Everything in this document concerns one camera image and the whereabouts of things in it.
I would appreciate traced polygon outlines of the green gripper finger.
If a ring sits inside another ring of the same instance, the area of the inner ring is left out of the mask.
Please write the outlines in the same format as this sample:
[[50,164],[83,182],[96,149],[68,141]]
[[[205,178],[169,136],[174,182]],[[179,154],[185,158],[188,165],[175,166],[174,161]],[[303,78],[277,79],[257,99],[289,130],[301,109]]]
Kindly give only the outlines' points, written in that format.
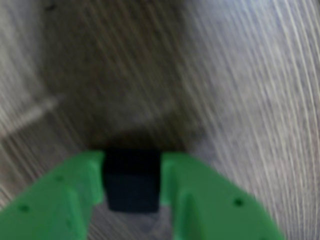
[[161,156],[160,203],[169,206],[175,240],[283,240],[250,194],[194,157]]
[[85,240],[104,199],[103,151],[75,155],[50,170],[0,212],[2,240]]

